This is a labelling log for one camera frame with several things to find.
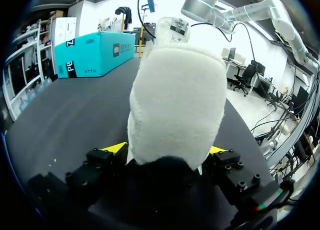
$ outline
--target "cardboard box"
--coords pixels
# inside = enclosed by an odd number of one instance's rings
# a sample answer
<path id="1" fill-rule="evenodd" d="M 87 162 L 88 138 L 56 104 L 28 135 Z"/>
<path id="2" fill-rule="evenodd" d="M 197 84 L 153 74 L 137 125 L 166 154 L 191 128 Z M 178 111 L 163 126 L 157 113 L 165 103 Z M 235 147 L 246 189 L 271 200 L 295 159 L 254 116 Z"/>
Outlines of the cardboard box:
<path id="1" fill-rule="evenodd" d="M 134 57 L 135 36 L 87 34 L 54 48 L 58 78 L 100 77 Z"/>

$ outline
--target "white wall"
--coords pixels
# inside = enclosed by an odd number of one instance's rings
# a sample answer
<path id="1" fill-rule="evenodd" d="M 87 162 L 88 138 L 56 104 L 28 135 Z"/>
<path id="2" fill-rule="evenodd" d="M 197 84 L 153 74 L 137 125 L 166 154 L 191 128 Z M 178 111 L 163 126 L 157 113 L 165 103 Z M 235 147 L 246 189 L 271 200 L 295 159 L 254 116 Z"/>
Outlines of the white wall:
<path id="1" fill-rule="evenodd" d="M 295 71 L 295 67 L 296 66 L 294 65 L 290 65 L 288 63 L 286 64 L 283 77 L 282 77 L 282 82 L 286 83 L 286 85 L 288 86 L 289 93 L 291 94 L 293 91 L 293 94 L 296 96 L 299 92 L 300 87 L 307 90 L 308 86 L 295 76 L 295 74 L 297 76 L 300 76 L 300 74 L 302 74 L 302 70 L 297 67 Z"/>
<path id="2" fill-rule="evenodd" d="M 274 56 L 269 56 L 268 68 L 265 69 L 265 76 L 272 77 L 272 84 L 276 89 L 279 89 L 283 83 L 283 75 L 287 64 L 287 54 L 279 46 L 275 47 Z"/>
<path id="3" fill-rule="evenodd" d="M 68 17 L 76 17 L 76 25 L 75 25 L 75 35 L 79 37 L 79 30 L 80 30 L 80 19 L 81 19 L 81 12 L 83 8 L 84 1 L 81 1 L 77 4 L 71 6 L 68 10 Z"/>
<path id="4" fill-rule="evenodd" d="M 81 12 L 79 36 L 97 32 L 99 20 L 96 18 L 96 4 L 84 0 Z"/>
<path id="5" fill-rule="evenodd" d="M 172 16 L 182 18 L 190 24 L 196 23 L 194 20 L 181 14 L 181 7 L 185 0 L 154 0 L 155 12 L 146 11 L 145 22 L 157 22 L 161 17 Z M 146 4 L 147 0 L 140 0 L 140 5 Z M 79 35 L 96 32 L 99 19 L 115 17 L 115 10 L 120 6 L 128 6 L 132 13 L 132 24 L 129 31 L 134 27 L 140 27 L 141 23 L 137 14 L 137 0 L 105 0 L 96 4 L 84 4 L 80 19 Z M 251 35 L 255 59 L 265 66 L 265 77 L 273 77 L 273 83 L 279 88 L 282 83 L 282 76 L 285 71 L 287 55 L 282 48 L 270 44 L 259 32 L 248 26 Z M 250 41 L 244 26 L 236 27 L 232 42 L 225 40 L 223 35 L 214 27 L 209 25 L 198 25 L 192 28 L 189 43 L 195 46 L 207 48 L 208 50 L 221 55 L 223 48 L 235 47 L 236 53 L 245 57 L 245 65 L 253 59 Z M 230 67 L 227 74 L 233 77 L 237 73 L 236 68 Z"/>
<path id="6" fill-rule="evenodd" d="M 282 82 L 288 87 L 288 93 L 292 92 L 292 87 L 295 80 L 295 66 L 286 63 Z"/>

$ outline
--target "floor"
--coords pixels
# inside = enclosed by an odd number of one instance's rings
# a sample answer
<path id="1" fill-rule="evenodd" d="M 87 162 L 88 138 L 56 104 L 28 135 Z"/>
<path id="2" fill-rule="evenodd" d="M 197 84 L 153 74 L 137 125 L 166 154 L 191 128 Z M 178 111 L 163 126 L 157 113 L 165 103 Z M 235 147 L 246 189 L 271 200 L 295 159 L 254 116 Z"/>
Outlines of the floor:
<path id="1" fill-rule="evenodd" d="M 261 120 L 258 124 L 278 120 L 284 112 L 280 108 L 274 112 L 275 108 L 267 106 L 269 102 L 265 102 L 264 98 L 260 97 L 254 90 L 251 94 L 244 97 L 242 90 L 232 91 L 232 87 L 228 85 L 226 97 L 241 115 L 249 129 L 252 129 L 260 119 L 269 115 L 271 112 L 272 114 Z M 259 134 L 266 133 L 270 131 L 271 127 L 273 127 L 275 124 L 276 121 L 261 125 L 253 131 L 253 135 L 257 136 Z M 292 126 L 291 122 L 286 122 L 285 124 L 287 127 Z M 281 134 L 279 141 L 284 139 L 286 138 L 284 138 L 284 136 Z"/>

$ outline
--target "white fabric cover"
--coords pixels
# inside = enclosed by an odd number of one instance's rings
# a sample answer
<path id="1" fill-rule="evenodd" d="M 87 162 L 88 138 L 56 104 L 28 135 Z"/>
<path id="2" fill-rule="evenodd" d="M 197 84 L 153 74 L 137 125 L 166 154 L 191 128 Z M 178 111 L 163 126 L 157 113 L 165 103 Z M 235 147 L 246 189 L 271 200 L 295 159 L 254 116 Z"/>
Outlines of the white fabric cover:
<path id="1" fill-rule="evenodd" d="M 130 94 L 127 130 L 136 162 L 175 156 L 198 168 L 218 133 L 226 88 L 226 66 L 218 55 L 187 43 L 151 51 Z"/>

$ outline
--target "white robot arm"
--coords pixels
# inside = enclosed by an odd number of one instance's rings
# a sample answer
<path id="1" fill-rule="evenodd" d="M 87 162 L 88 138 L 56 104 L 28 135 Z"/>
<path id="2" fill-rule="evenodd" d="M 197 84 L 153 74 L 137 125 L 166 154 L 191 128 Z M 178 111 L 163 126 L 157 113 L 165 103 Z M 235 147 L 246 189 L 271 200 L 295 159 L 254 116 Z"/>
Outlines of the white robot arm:
<path id="1" fill-rule="evenodd" d="M 274 28 L 282 35 L 292 48 L 293 55 L 301 65 L 308 63 L 308 58 L 317 62 L 308 53 L 299 33 L 293 26 L 289 14 L 280 0 L 264 0 L 248 4 L 226 12 L 214 8 L 218 0 L 185 0 L 182 14 L 199 22 L 213 24 L 231 33 L 236 22 L 248 22 L 271 19 Z"/>

